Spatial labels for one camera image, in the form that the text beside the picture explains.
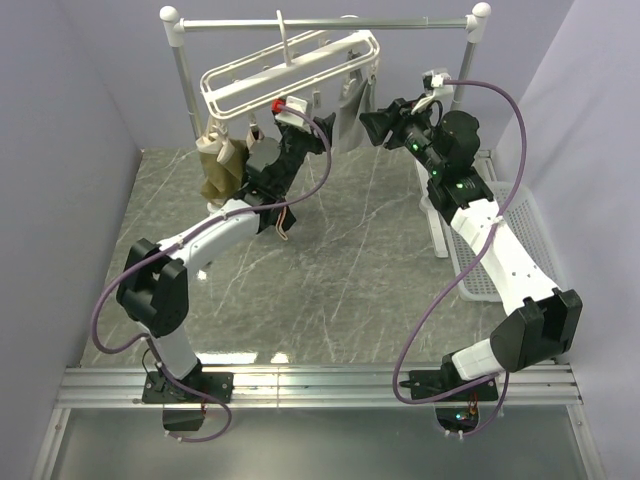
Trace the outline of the white clip hanger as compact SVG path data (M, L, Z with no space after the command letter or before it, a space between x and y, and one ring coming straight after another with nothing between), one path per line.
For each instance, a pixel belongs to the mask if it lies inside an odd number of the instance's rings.
M209 117L226 124L267 107L280 97L315 88L359 67L376 69L380 44L355 16L289 20L183 20L196 30L276 29L280 42L205 72L200 91Z

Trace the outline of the khaki underwear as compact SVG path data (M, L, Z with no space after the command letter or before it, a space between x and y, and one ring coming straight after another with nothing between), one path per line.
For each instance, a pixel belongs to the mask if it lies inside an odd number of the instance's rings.
M204 172L201 195L213 208L219 208L243 185L246 141L230 137L225 125L209 117L196 147Z

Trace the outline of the black underwear beige waistband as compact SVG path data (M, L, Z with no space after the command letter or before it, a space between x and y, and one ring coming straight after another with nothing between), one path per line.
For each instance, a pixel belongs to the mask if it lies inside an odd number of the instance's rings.
M271 205L284 202L303 159L284 151L280 141L264 137L249 148L246 168L245 201L251 205ZM259 231L273 226L287 240L287 231L296 222L289 207L260 212Z

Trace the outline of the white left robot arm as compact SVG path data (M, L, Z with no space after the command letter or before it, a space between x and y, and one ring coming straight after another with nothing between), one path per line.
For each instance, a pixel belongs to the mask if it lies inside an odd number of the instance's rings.
M277 140L246 148L239 189L220 209L161 242L137 241L116 279L116 301L142 330L156 361L148 381L162 403L228 403L232 379L214 380L204 371L184 328L189 282L205 265L235 244L296 222L289 189L308 155L330 155L336 116L309 118L290 107L275 113Z

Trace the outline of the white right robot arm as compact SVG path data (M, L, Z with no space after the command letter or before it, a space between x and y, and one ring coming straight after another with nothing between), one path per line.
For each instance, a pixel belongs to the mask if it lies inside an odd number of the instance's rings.
M567 353L583 309L578 293L561 289L528 254L474 168L478 120L449 111L433 122L435 105L397 99L361 114L360 121L374 145L403 147L426 168L430 202L473 251L472 263L488 274L506 318L488 338L444 356L438 379L428 386L429 402L463 399L502 372Z

